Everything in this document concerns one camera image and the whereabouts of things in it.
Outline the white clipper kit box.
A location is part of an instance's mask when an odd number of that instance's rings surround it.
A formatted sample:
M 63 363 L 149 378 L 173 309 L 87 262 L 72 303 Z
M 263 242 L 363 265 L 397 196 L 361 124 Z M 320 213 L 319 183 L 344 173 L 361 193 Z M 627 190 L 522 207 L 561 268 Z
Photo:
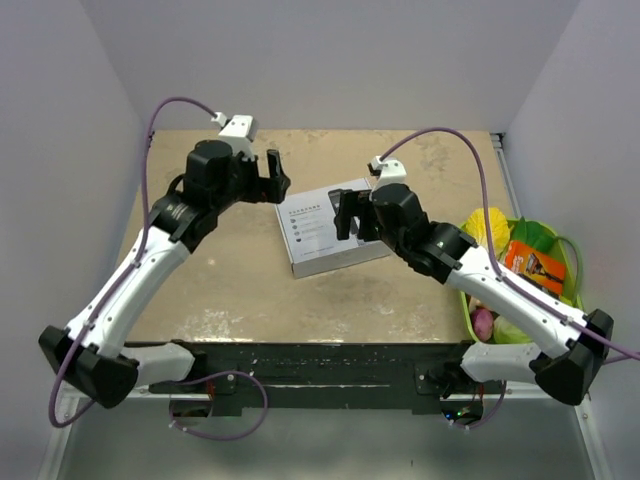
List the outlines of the white clipper kit box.
M 334 218 L 340 194 L 346 190 L 366 190 L 365 178 L 288 195 L 276 205 L 276 214 L 296 279 L 357 265 L 386 257 L 389 248 L 380 241 L 365 242 L 357 237 L 359 221 L 352 219 L 348 237 L 336 236 Z

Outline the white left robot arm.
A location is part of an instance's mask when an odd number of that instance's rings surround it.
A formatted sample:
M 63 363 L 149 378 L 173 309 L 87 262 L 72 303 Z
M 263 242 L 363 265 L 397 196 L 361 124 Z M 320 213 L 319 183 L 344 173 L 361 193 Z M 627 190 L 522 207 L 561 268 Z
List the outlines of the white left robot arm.
M 125 259 L 98 295 L 65 328 L 48 326 L 38 343 L 54 371 L 104 408 L 139 386 L 174 382 L 185 392 L 207 380 L 204 352 L 184 341 L 127 348 L 125 342 L 164 281 L 218 226 L 237 202 L 280 204 L 291 181 L 276 149 L 266 152 L 269 174 L 256 157 L 227 141 L 197 143 L 184 173 L 157 199 Z

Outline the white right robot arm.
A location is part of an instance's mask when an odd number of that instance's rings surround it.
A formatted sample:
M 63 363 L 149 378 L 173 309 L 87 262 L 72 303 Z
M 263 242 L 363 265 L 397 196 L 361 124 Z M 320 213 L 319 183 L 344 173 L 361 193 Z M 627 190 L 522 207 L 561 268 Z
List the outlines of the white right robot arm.
M 608 356 L 613 320 L 607 313 L 585 313 L 493 265 L 469 234 L 429 220 L 405 184 L 341 192 L 334 218 L 338 239 L 347 239 L 354 223 L 360 239 L 382 241 L 415 272 L 480 300 L 529 337 L 527 344 L 463 343 L 456 357 L 430 373 L 446 391 L 515 381 L 535 384 L 566 405 L 582 402 Z

